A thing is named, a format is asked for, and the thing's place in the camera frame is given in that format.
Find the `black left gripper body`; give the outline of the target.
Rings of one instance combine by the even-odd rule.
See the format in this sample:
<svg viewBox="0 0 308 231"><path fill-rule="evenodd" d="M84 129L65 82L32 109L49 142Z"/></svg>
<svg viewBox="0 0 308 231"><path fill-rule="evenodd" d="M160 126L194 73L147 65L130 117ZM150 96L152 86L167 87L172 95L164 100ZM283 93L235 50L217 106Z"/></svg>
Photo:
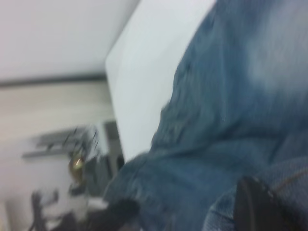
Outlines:
<svg viewBox="0 0 308 231"><path fill-rule="evenodd" d="M90 211L85 218L77 219L73 212L69 212L61 218L57 225L58 231L102 231L100 220L106 217L103 210Z"/></svg>

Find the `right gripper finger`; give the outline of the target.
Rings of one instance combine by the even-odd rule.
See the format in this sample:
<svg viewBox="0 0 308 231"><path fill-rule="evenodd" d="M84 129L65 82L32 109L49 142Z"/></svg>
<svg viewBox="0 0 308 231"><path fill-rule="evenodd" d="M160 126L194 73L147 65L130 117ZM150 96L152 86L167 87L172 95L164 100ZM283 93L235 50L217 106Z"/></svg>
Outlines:
<svg viewBox="0 0 308 231"><path fill-rule="evenodd" d="M237 231L290 230L274 193L253 177L243 177L237 183L234 225Z"/></svg>

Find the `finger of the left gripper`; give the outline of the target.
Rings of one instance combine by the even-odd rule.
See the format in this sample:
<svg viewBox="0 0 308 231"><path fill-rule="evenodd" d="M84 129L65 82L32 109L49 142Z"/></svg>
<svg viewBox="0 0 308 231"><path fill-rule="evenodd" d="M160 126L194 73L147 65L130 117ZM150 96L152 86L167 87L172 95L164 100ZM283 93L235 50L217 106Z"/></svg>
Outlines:
<svg viewBox="0 0 308 231"><path fill-rule="evenodd" d="M140 212L138 202L131 199L121 199L108 206L106 213L110 231L119 231L132 222Z"/></svg>

